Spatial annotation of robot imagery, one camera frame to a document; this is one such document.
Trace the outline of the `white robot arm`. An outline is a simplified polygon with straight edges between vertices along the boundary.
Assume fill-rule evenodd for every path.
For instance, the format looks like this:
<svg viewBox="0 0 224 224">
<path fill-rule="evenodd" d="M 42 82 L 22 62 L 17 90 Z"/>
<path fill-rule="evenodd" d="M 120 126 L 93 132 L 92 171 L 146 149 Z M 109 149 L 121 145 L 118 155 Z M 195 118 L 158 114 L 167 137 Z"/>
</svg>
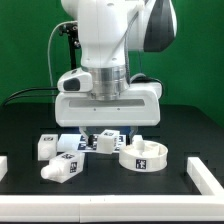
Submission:
<svg viewBox="0 0 224 224">
<path fill-rule="evenodd" d="M 58 80 L 56 122 L 77 127 L 140 126 L 160 122 L 160 83 L 132 83 L 128 52 L 161 52 L 174 40 L 171 0 L 61 0 L 77 20 L 81 66 Z"/>
</svg>

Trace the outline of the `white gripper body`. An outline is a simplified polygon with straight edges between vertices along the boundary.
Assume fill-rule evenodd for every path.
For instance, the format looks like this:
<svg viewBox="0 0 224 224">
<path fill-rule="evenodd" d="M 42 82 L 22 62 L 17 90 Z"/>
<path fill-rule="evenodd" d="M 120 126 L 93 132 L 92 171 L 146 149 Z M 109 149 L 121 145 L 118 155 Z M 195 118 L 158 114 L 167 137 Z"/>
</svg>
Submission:
<svg viewBox="0 0 224 224">
<path fill-rule="evenodd" d="M 55 102 L 56 122 L 62 127 L 155 126 L 160 122 L 158 82 L 134 83 L 118 100 L 98 101 L 87 93 L 60 93 Z"/>
</svg>

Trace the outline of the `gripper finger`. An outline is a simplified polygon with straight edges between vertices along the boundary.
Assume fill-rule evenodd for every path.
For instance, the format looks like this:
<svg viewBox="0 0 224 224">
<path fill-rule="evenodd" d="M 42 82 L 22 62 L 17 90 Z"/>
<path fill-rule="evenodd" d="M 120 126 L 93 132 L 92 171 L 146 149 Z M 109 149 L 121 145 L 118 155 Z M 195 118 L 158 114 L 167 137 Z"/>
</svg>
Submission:
<svg viewBox="0 0 224 224">
<path fill-rule="evenodd" d="M 132 143 L 133 137 L 138 133 L 138 127 L 137 126 L 131 126 L 130 131 L 128 133 L 128 142 Z"/>
<path fill-rule="evenodd" d="M 84 137 L 84 139 L 86 141 L 86 144 L 88 146 L 92 146 L 93 145 L 93 138 L 94 138 L 94 136 L 88 131 L 88 129 L 86 127 L 80 127 L 79 128 L 79 132 Z"/>
</svg>

